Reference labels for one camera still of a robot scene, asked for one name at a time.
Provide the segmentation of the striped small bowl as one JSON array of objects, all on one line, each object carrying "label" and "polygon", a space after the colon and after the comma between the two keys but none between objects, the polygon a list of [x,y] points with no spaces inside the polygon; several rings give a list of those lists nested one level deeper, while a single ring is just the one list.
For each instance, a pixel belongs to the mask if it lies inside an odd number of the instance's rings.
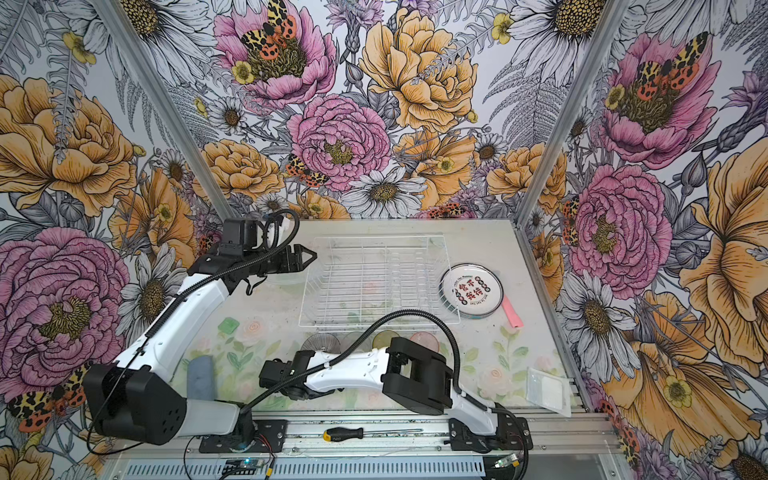
[{"label": "striped small bowl", "polygon": [[303,342],[301,349],[339,354],[341,352],[341,342],[331,333],[316,333]]}]

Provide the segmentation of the clear glass cup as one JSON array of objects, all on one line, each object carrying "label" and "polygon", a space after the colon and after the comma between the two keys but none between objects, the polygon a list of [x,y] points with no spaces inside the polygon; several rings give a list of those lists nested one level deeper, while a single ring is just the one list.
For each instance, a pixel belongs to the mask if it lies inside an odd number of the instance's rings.
[{"label": "clear glass cup", "polygon": [[[361,332],[349,332],[340,340],[340,351],[348,350],[360,337]],[[370,336],[365,337],[356,347],[355,352],[369,352],[372,350],[372,340]]]}]

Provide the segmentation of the yellow glass cup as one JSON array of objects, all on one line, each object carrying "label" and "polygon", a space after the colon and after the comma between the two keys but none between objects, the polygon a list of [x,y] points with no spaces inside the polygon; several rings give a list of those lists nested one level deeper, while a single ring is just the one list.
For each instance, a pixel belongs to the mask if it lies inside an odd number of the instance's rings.
[{"label": "yellow glass cup", "polygon": [[393,339],[399,337],[400,335],[393,330],[383,330],[373,337],[372,347],[380,350],[386,349],[391,345]]}]

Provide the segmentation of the white wire dish rack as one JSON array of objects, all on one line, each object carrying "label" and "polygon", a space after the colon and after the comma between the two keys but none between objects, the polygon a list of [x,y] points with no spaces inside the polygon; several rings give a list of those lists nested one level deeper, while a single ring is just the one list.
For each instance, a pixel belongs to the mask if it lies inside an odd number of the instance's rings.
[{"label": "white wire dish rack", "polygon": [[443,277],[452,267],[442,234],[317,236],[305,270],[299,325],[320,332],[362,331],[396,310],[418,309],[457,325]]}]

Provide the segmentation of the pink glass cup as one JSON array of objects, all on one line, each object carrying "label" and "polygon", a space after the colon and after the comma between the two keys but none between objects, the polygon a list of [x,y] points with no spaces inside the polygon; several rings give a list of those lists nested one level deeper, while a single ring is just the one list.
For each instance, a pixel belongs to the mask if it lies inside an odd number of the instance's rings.
[{"label": "pink glass cup", "polygon": [[439,340],[436,338],[435,335],[433,335],[430,332],[425,332],[425,331],[416,332],[410,337],[410,340],[434,352],[438,352],[440,350]]}]

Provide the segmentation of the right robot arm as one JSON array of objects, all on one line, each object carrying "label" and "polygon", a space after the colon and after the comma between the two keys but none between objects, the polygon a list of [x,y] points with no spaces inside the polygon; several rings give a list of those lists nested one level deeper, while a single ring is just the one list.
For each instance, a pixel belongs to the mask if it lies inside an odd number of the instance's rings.
[{"label": "right robot arm", "polygon": [[278,392],[298,401],[337,390],[375,390],[417,414],[455,419],[476,435],[491,436],[498,430],[493,403],[457,392],[446,358],[407,338],[397,337],[385,349],[351,353],[345,358],[301,350],[288,362],[269,360],[260,371],[259,386],[270,389],[300,373],[308,375]]}]

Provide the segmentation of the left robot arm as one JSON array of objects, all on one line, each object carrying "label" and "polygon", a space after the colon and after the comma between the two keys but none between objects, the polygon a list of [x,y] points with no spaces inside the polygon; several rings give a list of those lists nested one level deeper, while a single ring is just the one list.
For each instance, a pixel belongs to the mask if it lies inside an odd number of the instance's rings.
[{"label": "left robot arm", "polygon": [[188,269],[179,291],[148,329],[113,361],[84,377],[89,435],[164,445],[177,437],[220,436],[238,446],[256,437],[251,410],[238,403],[188,399],[170,384],[208,317],[251,277],[298,273],[317,257],[294,243],[300,216],[278,210],[263,220],[225,221],[219,242]]}]

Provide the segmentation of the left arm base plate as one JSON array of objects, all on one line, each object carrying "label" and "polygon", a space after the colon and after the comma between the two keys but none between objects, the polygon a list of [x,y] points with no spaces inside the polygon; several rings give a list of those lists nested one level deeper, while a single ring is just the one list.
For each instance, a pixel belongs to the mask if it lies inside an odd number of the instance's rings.
[{"label": "left arm base plate", "polygon": [[231,433],[204,436],[198,450],[202,454],[280,453],[287,425],[285,420],[240,419]]}]

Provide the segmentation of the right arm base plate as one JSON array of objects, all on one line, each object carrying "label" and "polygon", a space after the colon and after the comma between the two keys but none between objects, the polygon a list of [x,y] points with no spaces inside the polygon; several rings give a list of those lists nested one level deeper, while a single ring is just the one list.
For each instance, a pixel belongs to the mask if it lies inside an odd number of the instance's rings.
[{"label": "right arm base plate", "polygon": [[452,451],[488,454],[493,451],[523,451],[534,448],[529,423],[525,418],[501,416],[492,435],[473,433],[464,423],[450,419],[449,439]]}]

